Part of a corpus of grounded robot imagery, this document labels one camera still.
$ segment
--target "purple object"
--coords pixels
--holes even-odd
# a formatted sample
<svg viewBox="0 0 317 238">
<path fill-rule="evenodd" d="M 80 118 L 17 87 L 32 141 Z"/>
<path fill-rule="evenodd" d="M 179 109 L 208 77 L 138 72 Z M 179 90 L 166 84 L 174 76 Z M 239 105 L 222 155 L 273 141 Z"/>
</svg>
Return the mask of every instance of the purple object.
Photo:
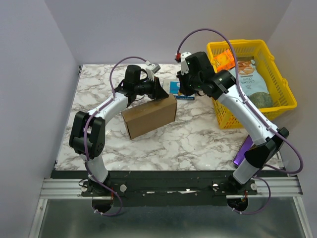
<svg viewBox="0 0 317 238">
<path fill-rule="evenodd" d="M 252 145 L 253 145 L 253 141 L 252 141 L 251 137 L 248 135 L 247 138 L 242 143 L 238 153 L 236 154 L 236 156 L 234 157 L 234 159 L 232 161 L 236 166 L 239 166 L 242 163 L 242 161 L 244 160 L 244 153 L 247 150 L 249 150 Z"/>
</svg>

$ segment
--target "white marble surface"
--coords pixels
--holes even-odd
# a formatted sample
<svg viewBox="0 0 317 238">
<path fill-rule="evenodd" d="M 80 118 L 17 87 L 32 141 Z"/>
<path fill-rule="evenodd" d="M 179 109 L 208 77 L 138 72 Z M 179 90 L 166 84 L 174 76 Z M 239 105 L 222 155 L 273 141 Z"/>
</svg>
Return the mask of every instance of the white marble surface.
<svg viewBox="0 0 317 238">
<path fill-rule="evenodd" d="M 109 73 L 113 65 L 84 65 L 67 128 L 58 155 L 57 170 L 84 170 L 82 159 L 69 147 L 74 115 L 88 111 L 110 94 Z M 116 86 L 124 78 L 126 65 L 113 74 Z M 161 64 L 160 80 L 175 79 L 178 65 Z M 149 99 L 134 102 L 141 104 Z M 211 99 L 196 97 L 179 101 L 176 121 L 133 140 L 129 139 L 121 115 L 106 126 L 103 151 L 108 170 L 231 170 L 230 163 L 247 133 L 244 129 L 220 130 Z M 269 162 L 281 166 L 277 157 Z"/>
</svg>

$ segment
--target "yellow plastic crate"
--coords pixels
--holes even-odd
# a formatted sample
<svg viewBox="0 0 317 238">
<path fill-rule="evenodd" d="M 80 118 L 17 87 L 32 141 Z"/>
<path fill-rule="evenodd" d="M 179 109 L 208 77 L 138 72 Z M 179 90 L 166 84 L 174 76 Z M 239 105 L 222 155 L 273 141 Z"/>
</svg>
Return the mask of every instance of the yellow plastic crate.
<svg viewBox="0 0 317 238">
<path fill-rule="evenodd" d="M 257 71 L 265 80 L 274 102 L 273 108 L 260 109 L 269 120 L 273 120 L 283 112 L 297 107 L 296 99 L 288 86 L 287 80 L 278 71 L 274 56 L 263 40 L 231 40 L 230 43 L 237 57 L 254 57 Z M 228 48 L 229 46 L 225 41 L 208 43 L 207 52 L 210 61 Z M 212 102 L 221 129 L 242 127 L 242 124 L 225 106 L 214 99 L 212 99 Z"/>
</svg>

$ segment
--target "orange snack bag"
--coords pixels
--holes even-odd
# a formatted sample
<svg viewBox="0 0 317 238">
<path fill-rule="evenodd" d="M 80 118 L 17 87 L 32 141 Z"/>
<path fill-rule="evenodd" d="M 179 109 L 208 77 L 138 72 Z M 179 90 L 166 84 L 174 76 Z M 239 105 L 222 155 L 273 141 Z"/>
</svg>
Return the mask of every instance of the orange snack bag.
<svg viewBox="0 0 317 238">
<path fill-rule="evenodd" d="M 234 58 L 232 56 L 231 51 L 228 49 L 217 55 L 212 60 L 212 65 L 215 65 L 217 71 L 221 71 L 223 69 L 229 70 L 234 67 Z"/>
</svg>

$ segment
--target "gray wall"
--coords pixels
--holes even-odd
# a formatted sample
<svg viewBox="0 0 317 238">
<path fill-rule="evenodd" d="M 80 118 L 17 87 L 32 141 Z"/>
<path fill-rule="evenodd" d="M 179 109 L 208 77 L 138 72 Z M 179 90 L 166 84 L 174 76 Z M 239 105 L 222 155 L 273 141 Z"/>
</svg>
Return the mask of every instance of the gray wall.
<svg viewBox="0 0 317 238">
<path fill-rule="evenodd" d="M 0 22 L 0 237 L 25 238 L 78 67 L 43 0 L 2 1 Z"/>
<path fill-rule="evenodd" d="M 304 170 L 298 177 L 310 225 L 317 237 L 316 9 L 316 0 L 293 0 L 268 46 L 298 102 L 297 109 L 279 117 L 277 123 L 290 130 L 290 141 L 304 157 Z M 297 156 L 288 146 L 282 147 L 281 154 L 288 169 L 298 168 Z"/>
<path fill-rule="evenodd" d="M 174 62 L 180 41 L 210 27 L 230 39 L 268 40 L 291 0 L 45 0 L 80 63 L 114 63 L 138 55 Z M 192 36 L 184 50 L 204 51 L 212 33 Z"/>
</svg>

